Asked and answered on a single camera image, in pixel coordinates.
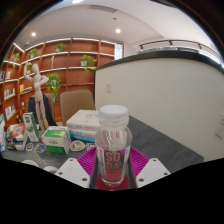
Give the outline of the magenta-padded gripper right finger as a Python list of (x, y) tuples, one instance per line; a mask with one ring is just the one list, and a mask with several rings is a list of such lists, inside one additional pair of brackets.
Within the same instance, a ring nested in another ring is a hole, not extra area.
[(135, 148), (130, 149), (129, 182), (131, 188), (140, 188), (170, 175), (158, 158), (148, 158)]

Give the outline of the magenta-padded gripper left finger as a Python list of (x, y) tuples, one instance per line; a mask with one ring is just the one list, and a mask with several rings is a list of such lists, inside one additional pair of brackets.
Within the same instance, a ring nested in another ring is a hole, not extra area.
[(55, 175), (83, 188), (94, 189), (97, 177), (96, 149), (92, 148), (78, 158), (68, 158)]

